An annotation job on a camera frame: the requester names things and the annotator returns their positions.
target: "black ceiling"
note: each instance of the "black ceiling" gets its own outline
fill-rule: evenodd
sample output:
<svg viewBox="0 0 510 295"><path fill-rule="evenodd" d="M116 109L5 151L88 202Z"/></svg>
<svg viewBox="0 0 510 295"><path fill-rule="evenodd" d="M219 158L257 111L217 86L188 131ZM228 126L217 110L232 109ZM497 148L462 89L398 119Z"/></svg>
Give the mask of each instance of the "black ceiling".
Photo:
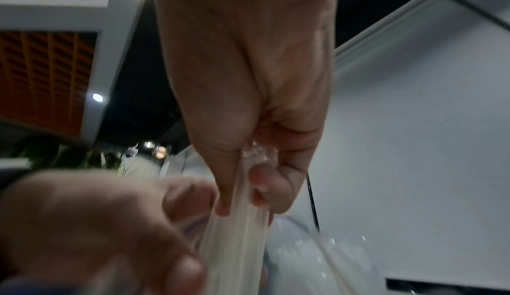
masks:
<svg viewBox="0 0 510 295"><path fill-rule="evenodd" d="M408 1L339 0L336 46ZM98 140L128 146L166 138L169 143L180 142L179 149L188 143L161 56L154 2L146 0L109 99Z"/></svg>

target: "recessed light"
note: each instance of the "recessed light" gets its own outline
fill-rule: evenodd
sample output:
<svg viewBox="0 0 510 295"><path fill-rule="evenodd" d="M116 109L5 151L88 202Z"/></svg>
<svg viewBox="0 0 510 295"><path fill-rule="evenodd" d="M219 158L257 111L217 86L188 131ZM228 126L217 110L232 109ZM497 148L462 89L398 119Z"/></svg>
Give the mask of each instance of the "recessed light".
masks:
<svg viewBox="0 0 510 295"><path fill-rule="evenodd" d="M97 102L103 102L103 96L102 95L99 95L99 94L93 94L92 95L92 99L94 99L95 101Z"/></svg>

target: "black sleeve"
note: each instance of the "black sleeve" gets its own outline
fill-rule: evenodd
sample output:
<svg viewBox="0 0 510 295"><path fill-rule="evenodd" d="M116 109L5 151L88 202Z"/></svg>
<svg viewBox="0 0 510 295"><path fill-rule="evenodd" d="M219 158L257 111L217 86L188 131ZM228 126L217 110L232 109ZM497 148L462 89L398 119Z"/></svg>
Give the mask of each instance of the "black sleeve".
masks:
<svg viewBox="0 0 510 295"><path fill-rule="evenodd" d="M15 181L21 179L22 177L32 173L33 170L29 168L2 168L0 169L0 198L2 197L2 192L10 186ZM3 242L0 238L0 283L6 280L7 278L15 275L15 271L11 269L9 264L7 263L6 258L2 254Z"/></svg>

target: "orange lattice panel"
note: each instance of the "orange lattice panel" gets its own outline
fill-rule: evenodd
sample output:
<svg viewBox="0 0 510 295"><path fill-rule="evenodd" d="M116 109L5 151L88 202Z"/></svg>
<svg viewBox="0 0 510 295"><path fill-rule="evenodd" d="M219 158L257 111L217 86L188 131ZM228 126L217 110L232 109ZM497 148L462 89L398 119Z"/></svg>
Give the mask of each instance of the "orange lattice panel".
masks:
<svg viewBox="0 0 510 295"><path fill-rule="evenodd" d="M93 59L78 33L0 32L0 117L78 136Z"/></svg>

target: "skin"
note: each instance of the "skin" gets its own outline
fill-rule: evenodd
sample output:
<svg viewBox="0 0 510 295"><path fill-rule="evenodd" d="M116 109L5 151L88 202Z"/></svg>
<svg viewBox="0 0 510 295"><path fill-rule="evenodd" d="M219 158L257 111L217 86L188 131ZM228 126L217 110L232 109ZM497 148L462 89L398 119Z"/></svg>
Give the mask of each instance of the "skin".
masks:
<svg viewBox="0 0 510 295"><path fill-rule="evenodd" d="M250 172L275 213L287 211L324 128L337 0L156 0L167 73L195 149L226 213L243 145L279 150Z"/></svg>
<svg viewBox="0 0 510 295"><path fill-rule="evenodd" d="M46 283L87 283L125 257L151 293L199 294L205 268L179 225L209 213L216 197L213 183L194 178L40 172L2 193L0 249Z"/></svg>

